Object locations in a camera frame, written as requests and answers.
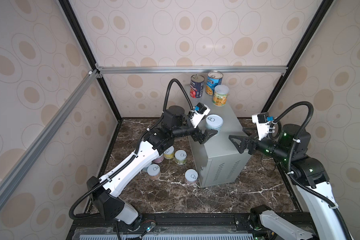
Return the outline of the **teal label can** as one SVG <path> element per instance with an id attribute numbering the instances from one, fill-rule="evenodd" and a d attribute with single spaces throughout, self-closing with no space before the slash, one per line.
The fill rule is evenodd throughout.
<path id="1" fill-rule="evenodd" d="M 209 115 L 206 118 L 206 129 L 216 130 L 217 134 L 220 133 L 223 124 L 224 124 L 223 118 L 218 115 Z"/>

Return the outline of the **yellow label can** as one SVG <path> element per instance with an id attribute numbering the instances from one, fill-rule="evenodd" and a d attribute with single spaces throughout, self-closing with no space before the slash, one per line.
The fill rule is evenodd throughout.
<path id="1" fill-rule="evenodd" d="M 214 89 L 213 104 L 216 106 L 224 106 L 227 102 L 230 89 L 225 85 L 218 85 Z"/>

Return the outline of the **dark blue red soup can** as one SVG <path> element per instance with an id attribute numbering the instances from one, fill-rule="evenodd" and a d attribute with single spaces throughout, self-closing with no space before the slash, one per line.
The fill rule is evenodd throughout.
<path id="1" fill-rule="evenodd" d="M 203 95 L 205 78 L 202 75 L 192 75 L 190 82 L 190 96 L 198 99 Z"/>

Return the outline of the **blue progresso soup can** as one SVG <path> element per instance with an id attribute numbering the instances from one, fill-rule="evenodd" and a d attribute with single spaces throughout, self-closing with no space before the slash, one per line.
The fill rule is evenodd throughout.
<path id="1" fill-rule="evenodd" d="M 223 74 L 219 71 L 211 71 L 207 75 L 206 93 L 210 96 L 214 94 L 215 87 L 222 84 Z"/>

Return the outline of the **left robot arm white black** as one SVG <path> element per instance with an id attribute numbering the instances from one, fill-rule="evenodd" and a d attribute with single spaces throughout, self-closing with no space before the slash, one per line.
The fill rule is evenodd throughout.
<path id="1" fill-rule="evenodd" d="M 100 178 L 87 181 L 89 196 L 104 220 L 117 219 L 131 225 L 139 217 L 134 207 L 119 196 L 127 184 L 149 163 L 169 149 L 176 138 L 190 136 L 204 144 L 217 134 L 216 130 L 202 131 L 198 125 L 207 117 L 210 108 L 198 103 L 189 114 L 180 106 L 165 110 L 158 124 L 148 129 L 136 149 L 117 167 Z"/>

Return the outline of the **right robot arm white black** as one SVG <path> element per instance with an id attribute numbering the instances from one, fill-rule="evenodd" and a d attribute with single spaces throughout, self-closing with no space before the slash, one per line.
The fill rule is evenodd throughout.
<path id="1" fill-rule="evenodd" d="M 230 135 L 229 140 L 239 153 L 258 151 L 281 164 L 306 202 L 317 233 L 302 230 L 266 205 L 251 209 L 250 225 L 254 230 L 271 230 L 284 240 L 350 240 L 352 236 L 335 201 L 329 175 L 319 160 L 306 154 L 311 139 L 306 126 L 284 125 L 277 141 L 260 139 L 259 134 Z"/>

